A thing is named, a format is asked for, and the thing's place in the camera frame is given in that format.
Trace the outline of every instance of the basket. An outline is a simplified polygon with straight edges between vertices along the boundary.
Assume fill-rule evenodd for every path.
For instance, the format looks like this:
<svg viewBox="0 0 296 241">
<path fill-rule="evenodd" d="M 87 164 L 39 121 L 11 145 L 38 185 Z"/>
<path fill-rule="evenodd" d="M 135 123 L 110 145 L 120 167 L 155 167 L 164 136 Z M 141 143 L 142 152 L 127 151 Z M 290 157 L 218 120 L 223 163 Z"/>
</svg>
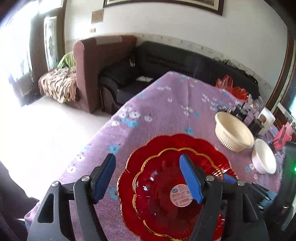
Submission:
<svg viewBox="0 0 296 241">
<path fill-rule="evenodd" d="M 239 152 L 254 145 L 255 139 L 249 128 L 235 116 L 218 112 L 215 115 L 215 133 L 227 149 Z"/>
</svg>

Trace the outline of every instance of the white bowl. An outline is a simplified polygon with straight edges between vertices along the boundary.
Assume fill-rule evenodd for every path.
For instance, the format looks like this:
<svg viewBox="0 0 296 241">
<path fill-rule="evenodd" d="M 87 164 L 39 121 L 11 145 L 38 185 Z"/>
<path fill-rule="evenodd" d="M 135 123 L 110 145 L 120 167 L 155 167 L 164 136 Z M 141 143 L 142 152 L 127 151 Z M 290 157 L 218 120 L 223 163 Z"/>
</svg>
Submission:
<svg viewBox="0 0 296 241">
<path fill-rule="evenodd" d="M 218 112 L 215 115 L 215 133 L 227 149 L 239 152 L 254 145 L 254 136 L 249 128 L 235 116 Z"/>
<path fill-rule="evenodd" d="M 257 172 L 261 174 L 274 174 L 276 172 L 276 158 L 268 144 L 261 139 L 255 140 L 252 163 Z"/>
</svg>

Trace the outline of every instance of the framed picture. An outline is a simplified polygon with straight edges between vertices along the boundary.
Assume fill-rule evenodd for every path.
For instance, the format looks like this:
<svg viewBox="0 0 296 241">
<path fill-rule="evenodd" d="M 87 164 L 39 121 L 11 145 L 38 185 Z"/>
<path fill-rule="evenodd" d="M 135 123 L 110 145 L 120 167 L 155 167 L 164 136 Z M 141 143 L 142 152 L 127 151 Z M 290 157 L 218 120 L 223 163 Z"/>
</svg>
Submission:
<svg viewBox="0 0 296 241">
<path fill-rule="evenodd" d="M 104 0 L 103 7 L 133 2 L 167 2 L 198 7 L 222 16 L 224 0 Z"/>
</svg>

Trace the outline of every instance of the brown sofa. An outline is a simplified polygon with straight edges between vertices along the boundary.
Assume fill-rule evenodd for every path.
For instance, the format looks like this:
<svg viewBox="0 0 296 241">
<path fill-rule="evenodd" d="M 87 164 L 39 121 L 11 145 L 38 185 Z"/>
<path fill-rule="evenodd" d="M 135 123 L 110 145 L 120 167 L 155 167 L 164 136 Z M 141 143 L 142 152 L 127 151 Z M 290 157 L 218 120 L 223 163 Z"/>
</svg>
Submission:
<svg viewBox="0 0 296 241">
<path fill-rule="evenodd" d="M 98 75 L 101 70 L 129 56 L 136 46 L 136 37 L 129 35 L 99 36 L 75 43 L 77 97 L 67 104 L 92 113 L 101 108 Z M 44 95 L 39 82 L 40 93 Z"/>
</svg>

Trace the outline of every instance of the green cloth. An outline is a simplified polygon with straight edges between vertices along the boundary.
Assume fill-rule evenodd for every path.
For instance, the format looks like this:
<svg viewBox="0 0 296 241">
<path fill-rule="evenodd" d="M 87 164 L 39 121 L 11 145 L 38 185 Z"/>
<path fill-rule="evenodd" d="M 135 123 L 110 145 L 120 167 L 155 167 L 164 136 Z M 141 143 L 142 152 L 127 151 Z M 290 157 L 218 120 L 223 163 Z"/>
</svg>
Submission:
<svg viewBox="0 0 296 241">
<path fill-rule="evenodd" d="M 71 69 L 76 68 L 76 61 L 74 59 L 73 52 L 69 52 L 65 54 L 64 57 L 59 62 L 59 64 L 57 65 L 58 69 L 61 69 L 64 67 L 70 67 Z"/>
</svg>

